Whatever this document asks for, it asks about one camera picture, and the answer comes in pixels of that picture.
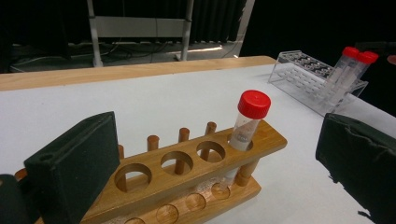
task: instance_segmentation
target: wooden base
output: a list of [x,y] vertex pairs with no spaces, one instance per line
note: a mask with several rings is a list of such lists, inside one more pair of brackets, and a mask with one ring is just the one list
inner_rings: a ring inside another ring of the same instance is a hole
[[253,198],[262,189],[254,178],[245,187],[233,184],[226,190],[220,190],[216,181],[206,184],[208,188],[202,191],[191,192],[139,217],[125,217],[120,223],[204,223]]

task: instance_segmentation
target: centrifuge tube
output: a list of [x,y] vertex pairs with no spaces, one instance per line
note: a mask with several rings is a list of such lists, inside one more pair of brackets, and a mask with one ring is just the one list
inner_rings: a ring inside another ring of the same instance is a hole
[[328,104],[330,107],[335,107],[348,93],[351,87],[360,80],[361,76],[366,72],[370,64],[378,59],[378,54],[371,51],[364,51],[357,56],[358,62],[355,67],[351,69],[342,78],[339,78],[335,84],[335,94],[329,99]]
[[353,47],[345,47],[343,53],[334,67],[334,70],[329,74],[324,82],[324,86],[317,95],[317,100],[322,101],[333,89],[338,78],[345,73],[348,73],[351,67],[356,63],[356,57],[359,50]]
[[[238,104],[237,116],[229,145],[237,150],[246,151],[251,139],[256,132],[257,125],[263,119],[270,108],[271,99],[261,91],[244,91]],[[219,188],[226,189],[231,186],[238,168],[228,172],[220,180]]]

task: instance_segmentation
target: red screw cap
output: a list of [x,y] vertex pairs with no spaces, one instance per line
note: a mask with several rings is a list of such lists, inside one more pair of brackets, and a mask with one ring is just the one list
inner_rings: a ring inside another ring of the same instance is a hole
[[346,55],[351,58],[356,58],[358,54],[359,54],[359,50],[353,47],[345,47],[343,50],[343,55]]
[[263,119],[270,109],[271,99],[261,91],[244,91],[239,100],[238,110],[250,119]]
[[371,51],[364,51],[363,53],[358,54],[357,60],[361,63],[375,63],[378,59],[378,54]]

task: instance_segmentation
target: white table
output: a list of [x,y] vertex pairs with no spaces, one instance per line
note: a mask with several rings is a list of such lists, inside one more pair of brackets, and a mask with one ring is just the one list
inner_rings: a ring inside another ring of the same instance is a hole
[[[107,111],[116,114],[126,157],[145,152],[151,134],[165,147],[177,142],[181,127],[190,129],[190,139],[203,135],[209,121],[218,131],[232,128],[240,94],[254,89],[272,99],[265,120],[288,145],[261,159],[253,173],[262,186],[257,197],[208,223],[372,223],[315,159],[323,117],[267,83],[273,66],[0,91],[0,173],[14,174],[73,125]],[[360,99],[341,113],[396,134],[396,118]]]

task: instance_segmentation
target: wooden dowel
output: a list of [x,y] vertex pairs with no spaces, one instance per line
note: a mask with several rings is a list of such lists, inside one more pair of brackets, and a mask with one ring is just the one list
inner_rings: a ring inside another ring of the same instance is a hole
[[[214,133],[216,131],[217,126],[218,125],[215,122],[209,121],[206,124],[205,135]],[[209,152],[210,152],[210,148],[204,148],[204,149],[201,150],[201,158],[204,161],[208,161],[209,160]]]
[[120,154],[120,160],[125,159],[124,148],[122,145],[119,145],[119,154]]
[[27,176],[26,168],[22,168],[19,171],[17,171],[17,173],[15,173],[14,176],[17,179],[17,181],[24,179]]
[[157,135],[150,135],[148,137],[148,151],[158,149],[160,138]]
[[[122,159],[125,159],[125,153],[124,153],[124,147],[122,145],[119,145],[119,157],[120,157],[120,161]],[[119,186],[121,189],[126,191],[126,175],[123,176],[120,180],[119,180]]]
[[235,183],[238,186],[244,187],[248,184],[251,174],[253,174],[259,161],[260,160],[256,160],[256,161],[253,161],[251,163],[241,166],[241,168],[239,169],[239,171],[235,177]]
[[[178,142],[188,141],[190,137],[190,130],[188,128],[181,128],[178,131]],[[184,173],[184,161],[176,160],[175,174],[182,175]]]

